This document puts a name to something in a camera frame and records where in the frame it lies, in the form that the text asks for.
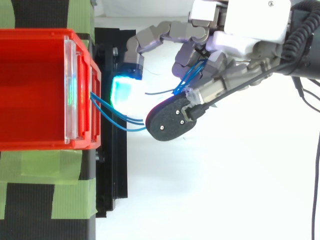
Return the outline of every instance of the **black metal frame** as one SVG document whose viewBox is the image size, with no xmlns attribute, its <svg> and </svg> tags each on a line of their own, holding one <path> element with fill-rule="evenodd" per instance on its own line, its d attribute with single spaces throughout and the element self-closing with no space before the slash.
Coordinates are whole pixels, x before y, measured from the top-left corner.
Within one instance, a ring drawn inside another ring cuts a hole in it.
<svg viewBox="0 0 320 240">
<path fill-rule="evenodd" d="M 110 103 L 112 79 L 119 62 L 123 61 L 127 41 L 136 35 L 135 30 L 120 31 L 115 28 L 95 29 L 94 61 L 101 70 L 101 97 Z M 114 121 L 126 127 L 126 122 L 102 108 Z M 127 133 L 107 119 L 101 118 L 101 147 L 96 162 L 97 218 L 105 218 L 115 208 L 115 200 L 128 197 Z"/>
</svg>

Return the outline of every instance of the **white robot part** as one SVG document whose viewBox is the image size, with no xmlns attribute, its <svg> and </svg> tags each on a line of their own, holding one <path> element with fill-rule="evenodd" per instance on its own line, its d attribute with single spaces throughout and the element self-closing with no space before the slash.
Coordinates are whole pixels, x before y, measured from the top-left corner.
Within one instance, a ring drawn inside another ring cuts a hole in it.
<svg viewBox="0 0 320 240">
<path fill-rule="evenodd" d="M 241 60 L 249 60 L 249 54 L 260 40 L 226 34 L 223 31 L 215 31 L 206 43 L 205 49 L 209 52 L 221 50 L 228 56 Z"/>
<path fill-rule="evenodd" d="M 202 20 L 202 21 L 213 21 L 215 18 L 215 12 L 217 6 L 227 7 L 217 1 L 211 0 L 195 0 L 193 2 L 192 10 L 190 12 L 190 20 Z"/>
<path fill-rule="evenodd" d="M 229 0 L 224 31 L 266 42 L 285 42 L 290 0 Z"/>
</svg>

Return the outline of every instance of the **black cable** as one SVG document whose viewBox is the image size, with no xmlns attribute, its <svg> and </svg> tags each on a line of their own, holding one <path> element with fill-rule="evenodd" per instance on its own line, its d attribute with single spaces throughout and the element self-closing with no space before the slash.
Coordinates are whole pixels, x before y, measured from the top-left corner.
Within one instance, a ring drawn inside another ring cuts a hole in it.
<svg viewBox="0 0 320 240">
<path fill-rule="evenodd" d="M 290 34 L 283 45 L 281 58 L 289 62 L 297 59 L 300 48 L 320 25 L 320 2 L 305 0 L 292 7 L 294 10 L 310 12 L 309 16 L 299 28 Z"/>
<path fill-rule="evenodd" d="M 306 99 L 305 97 L 302 97 L 302 100 L 304 101 L 305 104 L 307 104 L 310 108 L 312 108 L 313 110 L 315 110 L 316 112 L 320 113 L 320 110 L 315 108 L 314 106 L 312 106 Z"/>
<path fill-rule="evenodd" d="M 317 210 L 318 187 L 319 187 L 319 161 L 320 161 L 320 136 L 319 136 L 318 148 L 316 151 L 316 158 L 315 158 L 315 180 L 314 180 L 312 226 L 311 226 L 311 239 L 312 240 L 315 240 L 316 210 Z"/>
<path fill-rule="evenodd" d="M 315 99 L 317 99 L 318 101 L 320 101 L 320 97 L 318 97 L 317 95 L 315 95 L 313 92 L 309 91 L 309 90 L 306 90 L 303 88 L 303 92 L 311 95 L 312 97 L 314 97 Z"/>
<path fill-rule="evenodd" d="M 317 80 L 314 80 L 314 79 L 309 79 L 309 80 L 313 82 L 315 85 L 317 85 L 318 87 L 320 87 L 320 82 L 318 82 Z"/>
<path fill-rule="evenodd" d="M 146 92 L 145 95 L 159 95 L 159 94 L 165 94 L 165 93 L 169 93 L 169 92 L 173 92 L 173 91 L 174 91 L 174 89 L 170 89 L 167 91 L 161 91 L 161 92 L 154 92 L 154 93 Z"/>
<path fill-rule="evenodd" d="M 317 95 L 315 95 L 313 92 L 310 92 L 309 90 L 304 89 L 304 87 L 302 86 L 301 83 L 301 78 L 298 76 L 292 76 L 291 77 L 295 88 L 298 90 L 299 96 L 302 98 L 302 100 L 304 101 L 305 104 L 307 104 L 311 109 L 315 110 L 316 112 L 320 113 L 320 110 L 315 108 L 314 106 L 312 106 L 305 98 L 305 93 L 310 94 L 311 96 L 315 97 L 317 100 L 320 101 L 320 97 L 318 97 Z"/>
</svg>

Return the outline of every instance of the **robotic hand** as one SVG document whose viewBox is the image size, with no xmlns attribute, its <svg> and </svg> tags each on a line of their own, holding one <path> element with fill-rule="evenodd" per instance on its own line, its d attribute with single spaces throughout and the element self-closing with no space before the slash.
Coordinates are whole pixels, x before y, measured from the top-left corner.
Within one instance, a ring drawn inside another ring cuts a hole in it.
<svg viewBox="0 0 320 240">
<path fill-rule="evenodd" d="M 316 0 L 294 6 L 290 0 L 195 0 L 188 22 L 165 21 L 130 38 L 119 70 L 141 80 L 143 53 L 164 40 L 183 44 L 172 67 L 181 84 L 145 122 L 155 139 L 170 141 L 210 106 L 272 73 L 294 76 L 301 96 L 299 77 L 320 78 L 319 25 Z"/>
</svg>

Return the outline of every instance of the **white backdrop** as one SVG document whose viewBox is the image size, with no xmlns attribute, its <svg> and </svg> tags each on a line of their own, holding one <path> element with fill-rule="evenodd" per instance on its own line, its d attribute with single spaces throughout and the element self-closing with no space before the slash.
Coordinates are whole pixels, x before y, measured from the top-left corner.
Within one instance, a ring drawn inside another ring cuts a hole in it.
<svg viewBox="0 0 320 240">
<path fill-rule="evenodd" d="M 96 25 L 141 30 L 161 21 L 117 20 L 99 18 Z M 145 54 L 150 92 L 177 85 L 171 67 L 179 49 L 166 43 Z M 128 133 L 129 198 L 97 219 L 97 240 L 311 239 L 320 114 L 277 74 L 217 106 L 170 142 Z"/>
</svg>

